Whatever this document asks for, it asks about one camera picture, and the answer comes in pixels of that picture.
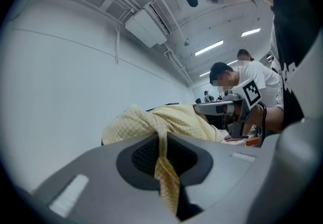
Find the white light strip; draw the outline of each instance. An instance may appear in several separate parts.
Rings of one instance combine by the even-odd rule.
[[[228,63],[227,65],[233,64],[233,63],[235,63],[235,62],[237,62],[237,61],[238,61],[238,60],[235,60],[235,61],[233,61],[233,62]]]
[[[201,51],[199,51],[199,52],[196,52],[196,53],[195,53],[195,56],[198,56],[199,54],[201,54],[201,53],[203,53],[203,52],[209,51],[210,49],[212,49],[212,48],[214,48],[214,47],[216,47],[216,46],[219,46],[219,45],[221,45],[221,44],[223,44],[223,40],[221,40],[220,42],[215,43],[215,44],[213,44],[213,45],[210,45],[210,46],[208,46],[207,48],[204,48],[204,49],[202,49],[202,50],[201,50]]]
[[[210,84],[207,84],[207,85],[205,85],[205,86],[201,87],[201,89],[202,89],[202,88],[204,88],[204,87],[207,87],[207,86],[209,86],[209,85],[210,85]]]
[[[203,73],[202,75],[200,75],[200,77],[206,75],[206,74],[209,74],[211,71],[207,72],[207,73]]]
[[[73,209],[89,178],[85,175],[77,175],[73,181],[59,194],[49,208],[59,216],[66,218]]]
[[[247,31],[247,32],[243,32],[241,34],[241,36],[246,36],[246,35],[250,35],[250,34],[253,34],[253,33],[257,33],[260,31],[260,28],[257,28],[257,29],[254,29],[254,30],[250,30],[250,31]]]

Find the black cable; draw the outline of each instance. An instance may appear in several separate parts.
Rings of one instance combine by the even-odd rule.
[[[263,113],[262,113],[262,134],[261,134],[261,139],[259,141],[260,147],[262,146],[263,140],[266,137],[266,115],[267,115],[267,107],[264,103],[258,102],[259,105],[262,106],[263,108]]]

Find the white wall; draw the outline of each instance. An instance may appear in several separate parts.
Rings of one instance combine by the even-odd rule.
[[[100,145],[131,104],[192,103],[163,55],[121,37],[108,19],[68,0],[36,0],[2,44],[1,150],[13,180],[30,191]]]

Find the white t-shirt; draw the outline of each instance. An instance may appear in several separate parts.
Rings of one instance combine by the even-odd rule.
[[[246,66],[239,67],[239,84],[252,78],[260,89],[262,100],[267,107],[277,105],[276,96],[278,91],[279,75],[272,69],[265,67],[260,62],[251,62]]]

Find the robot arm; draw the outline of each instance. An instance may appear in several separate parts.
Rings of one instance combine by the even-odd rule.
[[[261,101],[261,93],[253,79],[249,79],[225,92],[222,101],[214,103],[197,104],[194,106],[198,114],[211,116],[224,116],[226,118],[226,130],[233,139],[244,139],[245,121],[250,111]],[[241,109],[240,115],[236,116],[235,108]]]

